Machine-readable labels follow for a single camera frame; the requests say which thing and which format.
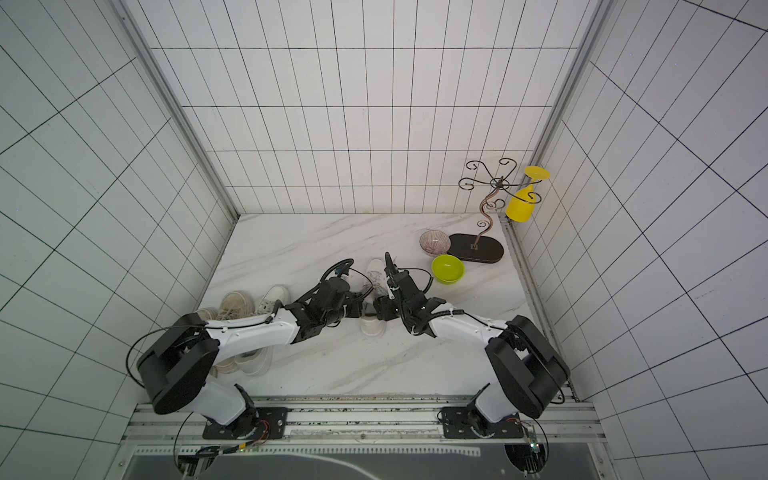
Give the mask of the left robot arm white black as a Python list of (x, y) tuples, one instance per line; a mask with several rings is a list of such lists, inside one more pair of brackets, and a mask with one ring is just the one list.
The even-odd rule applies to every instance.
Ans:
[(180, 317), (137, 359), (136, 367), (158, 415), (197, 413), (228, 430), (255, 422), (247, 392), (210, 374), (214, 365), (264, 348), (312, 338), (345, 317), (359, 318), (375, 283), (355, 292), (345, 276), (354, 261), (330, 267), (318, 284), (295, 302), (277, 302), (267, 314), (232, 321), (206, 321), (196, 313)]

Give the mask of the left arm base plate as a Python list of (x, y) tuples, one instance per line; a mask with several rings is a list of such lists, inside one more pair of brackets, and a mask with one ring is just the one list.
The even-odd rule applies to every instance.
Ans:
[(228, 425), (208, 419), (202, 437), (205, 440), (251, 441), (282, 439), (287, 423), (288, 408), (247, 407)]

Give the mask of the lime green plastic bowl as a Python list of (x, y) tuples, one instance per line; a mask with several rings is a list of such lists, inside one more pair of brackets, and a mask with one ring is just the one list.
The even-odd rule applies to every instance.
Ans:
[(465, 265), (457, 257), (442, 254), (435, 257), (431, 263), (433, 277), (442, 284), (451, 285), (459, 282), (465, 274)]

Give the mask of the black oval stand base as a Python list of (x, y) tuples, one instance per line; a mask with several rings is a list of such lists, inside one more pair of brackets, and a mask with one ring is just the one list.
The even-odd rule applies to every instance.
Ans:
[(464, 262), (493, 264), (504, 256), (504, 246), (492, 237), (454, 233), (449, 240), (447, 254)]

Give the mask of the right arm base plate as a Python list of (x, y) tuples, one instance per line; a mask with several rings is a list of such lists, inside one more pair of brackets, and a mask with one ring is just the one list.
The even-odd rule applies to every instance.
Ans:
[(517, 414), (490, 422), (469, 406), (443, 407), (437, 413), (437, 420), (446, 439), (523, 439), (527, 433)]

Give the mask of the curly metal cup stand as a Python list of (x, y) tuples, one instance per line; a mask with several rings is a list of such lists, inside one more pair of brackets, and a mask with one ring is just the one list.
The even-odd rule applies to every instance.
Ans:
[(466, 169), (470, 175), (459, 180), (459, 189), (466, 192), (486, 189), (478, 206), (481, 215), (481, 219), (477, 222), (479, 231), (470, 235), (490, 237), (489, 233), (495, 224), (495, 215), (501, 212), (506, 217), (505, 210), (512, 195), (530, 182), (525, 173), (522, 181), (516, 182), (514, 180), (518, 168), (519, 162), (510, 157), (500, 158), (495, 170), (492, 170), (482, 160), (469, 160), (466, 163)]

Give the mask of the yellow plastic goblet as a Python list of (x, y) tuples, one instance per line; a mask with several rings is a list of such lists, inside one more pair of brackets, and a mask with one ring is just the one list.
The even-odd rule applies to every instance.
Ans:
[(525, 223), (531, 218), (535, 206), (541, 202), (535, 185), (550, 178), (550, 172), (539, 166), (527, 166), (524, 173), (530, 182), (512, 195), (505, 210), (506, 217), (517, 223)]

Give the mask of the aluminium rail frame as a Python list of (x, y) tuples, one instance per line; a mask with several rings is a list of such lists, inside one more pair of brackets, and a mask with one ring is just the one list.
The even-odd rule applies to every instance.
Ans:
[(527, 430), (523, 439), (446, 439), (437, 413), (466, 406), (466, 396), (445, 397), (259, 397), (257, 408), (289, 409), (282, 439), (224, 441), (202, 437), (206, 420), (198, 415), (157, 415), (138, 406), (122, 442), (139, 454), (194, 455), (205, 447), (264, 454), (443, 454), (478, 456), (487, 445), (526, 447), (602, 444), (607, 438), (594, 408), (568, 401), (532, 420), (517, 414)]

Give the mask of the beige shoe near wall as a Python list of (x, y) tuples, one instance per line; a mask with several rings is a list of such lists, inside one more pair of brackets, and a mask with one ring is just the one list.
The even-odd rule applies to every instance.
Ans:
[(203, 321), (215, 321), (218, 319), (219, 311), (215, 308), (205, 307), (196, 311), (196, 314)]

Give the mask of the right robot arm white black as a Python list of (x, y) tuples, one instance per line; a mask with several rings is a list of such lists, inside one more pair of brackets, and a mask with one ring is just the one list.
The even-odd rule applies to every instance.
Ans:
[(516, 414), (536, 420), (549, 405), (565, 401), (563, 387), (570, 369), (529, 318), (518, 315), (508, 321), (492, 320), (441, 298), (429, 298), (389, 253), (384, 256), (384, 273), (390, 303), (410, 334), (458, 342), (483, 351), (488, 358), (495, 380), (482, 387), (468, 405), (475, 430)]

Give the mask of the pink marbled bowl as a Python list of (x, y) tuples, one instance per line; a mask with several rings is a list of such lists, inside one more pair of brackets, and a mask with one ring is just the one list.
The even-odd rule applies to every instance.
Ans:
[(437, 257), (449, 251), (451, 240), (440, 230), (428, 230), (421, 234), (419, 246), (427, 255)]

